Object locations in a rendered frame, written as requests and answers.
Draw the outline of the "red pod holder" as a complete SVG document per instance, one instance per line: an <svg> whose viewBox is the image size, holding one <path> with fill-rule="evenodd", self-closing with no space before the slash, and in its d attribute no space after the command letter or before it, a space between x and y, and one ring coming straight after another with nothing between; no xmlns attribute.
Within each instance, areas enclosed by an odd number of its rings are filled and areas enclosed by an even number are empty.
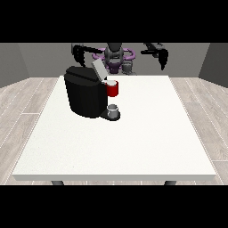
<svg viewBox="0 0 228 228"><path fill-rule="evenodd" d="M107 95L109 97L115 97L118 95L118 81L108 80L106 82Z"/></svg>

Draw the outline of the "small grey cup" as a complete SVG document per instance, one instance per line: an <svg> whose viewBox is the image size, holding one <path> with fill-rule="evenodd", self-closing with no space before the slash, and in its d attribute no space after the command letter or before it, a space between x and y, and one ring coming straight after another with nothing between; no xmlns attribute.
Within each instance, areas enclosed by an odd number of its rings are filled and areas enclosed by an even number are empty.
<svg viewBox="0 0 228 228"><path fill-rule="evenodd" d="M118 116L118 106L116 104L110 104L107 110L109 118L116 118Z"/></svg>

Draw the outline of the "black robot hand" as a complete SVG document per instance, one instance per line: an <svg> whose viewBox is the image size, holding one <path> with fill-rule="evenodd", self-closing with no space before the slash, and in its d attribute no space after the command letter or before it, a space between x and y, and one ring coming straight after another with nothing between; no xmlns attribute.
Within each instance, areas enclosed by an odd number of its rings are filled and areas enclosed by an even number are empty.
<svg viewBox="0 0 228 228"><path fill-rule="evenodd" d="M168 50L166 49L144 50L141 51L141 54L148 54L158 58L161 69L164 69L167 65Z"/></svg>
<svg viewBox="0 0 228 228"><path fill-rule="evenodd" d="M72 55L77 63L79 63L82 67L85 67L85 51L82 45L73 45L71 48Z"/></svg>

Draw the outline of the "small grey coffee pod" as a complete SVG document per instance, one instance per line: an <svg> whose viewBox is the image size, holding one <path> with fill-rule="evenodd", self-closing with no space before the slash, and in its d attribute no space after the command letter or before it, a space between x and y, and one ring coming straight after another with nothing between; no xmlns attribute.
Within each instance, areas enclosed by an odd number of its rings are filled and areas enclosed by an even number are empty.
<svg viewBox="0 0 228 228"><path fill-rule="evenodd" d="M133 62L132 61L124 61L122 64L122 72L124 74L130 75L132 73Z"/></svg>

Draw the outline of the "black coffee machine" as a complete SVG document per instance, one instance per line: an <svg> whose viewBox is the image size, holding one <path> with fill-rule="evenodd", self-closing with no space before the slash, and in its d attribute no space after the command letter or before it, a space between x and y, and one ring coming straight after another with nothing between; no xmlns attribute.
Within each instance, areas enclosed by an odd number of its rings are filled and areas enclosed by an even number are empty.
<svg viewBox="0 0 228 228"><path fill-rule="evenodd" d="M73 112L84 118L105 118L109 121L120 119L119 111L116 118L108 117L108 79L102 82L93 68L71 66L66 69L64 81Z"/></svg>

